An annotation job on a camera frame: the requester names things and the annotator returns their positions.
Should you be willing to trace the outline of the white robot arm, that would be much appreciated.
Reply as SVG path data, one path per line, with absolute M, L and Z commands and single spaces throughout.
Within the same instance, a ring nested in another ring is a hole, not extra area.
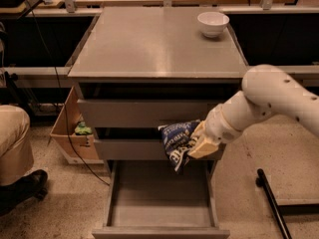
M 277 114 L 288 116 L 319 135 L 319 97 L 274 66 L 255 66 L 243 76 L 241 90 L 213 108 L 198 125 L 193 132 L 196 143 L 188 155 L 208 156 L 218 151 L 222 143 L 240 137 L 251 125 Z

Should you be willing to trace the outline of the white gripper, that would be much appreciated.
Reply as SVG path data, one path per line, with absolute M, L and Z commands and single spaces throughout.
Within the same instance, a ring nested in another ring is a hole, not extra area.
M 241 131 L 231 126 L 222 112 L 222 104 L 214 107 L 205 121 L 201 121 L 190 137 L 188 155 L 199 159 L 218 151 L 221 143 L 231 143 L 241 136 Z

